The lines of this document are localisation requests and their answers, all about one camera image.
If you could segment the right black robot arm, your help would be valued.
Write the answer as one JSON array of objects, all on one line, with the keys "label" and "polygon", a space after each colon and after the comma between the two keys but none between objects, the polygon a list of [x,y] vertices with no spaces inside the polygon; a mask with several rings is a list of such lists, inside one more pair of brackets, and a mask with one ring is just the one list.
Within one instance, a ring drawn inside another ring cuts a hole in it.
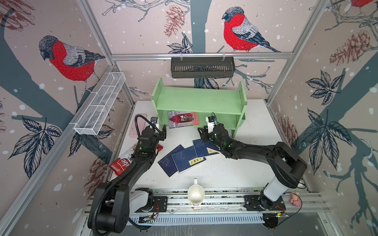
[{"label": "right black robot arm", "polygon": [[246,159],[268,164],[275,177],[262,191],[262,200],[275,202],[290,188],[299,185],[308,165],[286,143],[275,145],[250,145],[230,138],[228,131],[222,124],[214,126],[212,131],[208,127],[198,128],[203,141],[210,141],[220,149],[226,158]]}]

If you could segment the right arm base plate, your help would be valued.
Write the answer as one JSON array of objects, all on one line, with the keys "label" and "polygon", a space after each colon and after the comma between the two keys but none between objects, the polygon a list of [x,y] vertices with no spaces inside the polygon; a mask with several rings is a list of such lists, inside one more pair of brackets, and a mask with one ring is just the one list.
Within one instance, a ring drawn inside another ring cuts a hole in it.
[{"label": "right arm base plate", "polygon": [[286,211],[282,196],[276,201],[262,195],[245,195],[244,207],[247,211]]}]

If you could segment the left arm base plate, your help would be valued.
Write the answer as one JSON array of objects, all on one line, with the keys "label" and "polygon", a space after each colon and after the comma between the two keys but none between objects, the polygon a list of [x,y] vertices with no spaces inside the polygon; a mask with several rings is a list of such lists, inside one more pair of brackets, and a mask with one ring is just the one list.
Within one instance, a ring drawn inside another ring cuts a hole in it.
[{"label": "left arm base plate", "polygon": [[146,212],[146,213],[167,212],[167,205],[168,205],[168,197],[157,196],[157,197],[154,197],[154,201],[151,207],[141,208],[140,212]]}]

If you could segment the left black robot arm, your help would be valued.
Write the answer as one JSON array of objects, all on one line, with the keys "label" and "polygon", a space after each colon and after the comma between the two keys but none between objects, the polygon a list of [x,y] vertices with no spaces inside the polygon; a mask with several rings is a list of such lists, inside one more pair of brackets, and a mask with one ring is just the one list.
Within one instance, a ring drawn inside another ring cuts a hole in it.
[{"label": "left black robot arm", "polygon": [[158,154],[158,143],[166,139],[166,125],[162,131],[149,126],[138,138],[131,164],[118,177],[100,184],[94,194],[88,228],[95,236],[121,233],[132,213],[130,191],[138,179],[147,172]]}]

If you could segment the pink red illustrated book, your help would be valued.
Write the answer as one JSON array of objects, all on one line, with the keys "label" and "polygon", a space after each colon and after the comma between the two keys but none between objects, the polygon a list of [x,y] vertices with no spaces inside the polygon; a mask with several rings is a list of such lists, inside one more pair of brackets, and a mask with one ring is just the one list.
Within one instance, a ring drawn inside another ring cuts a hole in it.
[{"label": "pink red illustrated book", "polygon": [[198,113],[196,112],[169,111],[168,123],[169,128],[200,125]]}]

